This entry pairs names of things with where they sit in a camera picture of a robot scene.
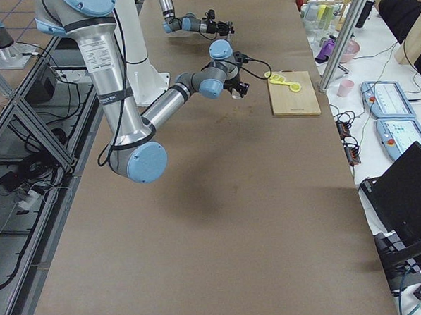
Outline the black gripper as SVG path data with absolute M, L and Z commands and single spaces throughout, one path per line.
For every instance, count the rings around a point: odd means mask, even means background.
M 230 93 L 233 90 L 237 91 L 241 97 L 244 97 L 248 93 L 249 83 L 241 82 L 239 71 L 232 77 L 224 81 L 224 89 Z
M 205 25 L 206 25 L 206 33 L 209 34 L 216 34 L 216 35 L 232 35 L 234 33 L 234 29 L 232 27 L 233 22 L 226 21 L 226 22 L 217 22 L 214 20 L 207 20 L 205 18 Z

